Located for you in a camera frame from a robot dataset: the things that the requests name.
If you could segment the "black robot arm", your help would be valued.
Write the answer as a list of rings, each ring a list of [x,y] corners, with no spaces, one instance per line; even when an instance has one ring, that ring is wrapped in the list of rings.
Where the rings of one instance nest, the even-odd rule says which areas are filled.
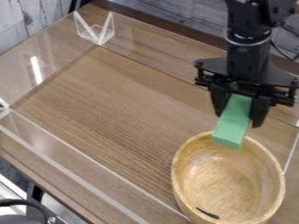
[[[225,0],[225,5],[227,56],[193,62],[195,84],[208,89],[216,115],[232,95],[251,98],[248,118],[257,128],[275,105],[295,105],[299,76],[273,64],[269,53],[272,30],[295,14],[295,0]]]

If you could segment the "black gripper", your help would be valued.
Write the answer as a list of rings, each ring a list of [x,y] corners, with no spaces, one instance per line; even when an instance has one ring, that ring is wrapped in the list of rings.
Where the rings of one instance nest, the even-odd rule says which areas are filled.
[[[299,77],[273,64],[268,38],[259,41],[227,38],[225,42],[224,57],[195,60],[195,84],[208,89],[216,116],[221,115],[232,95],[249,97],[252,127],[259,128],[269,107],[295,105]]]

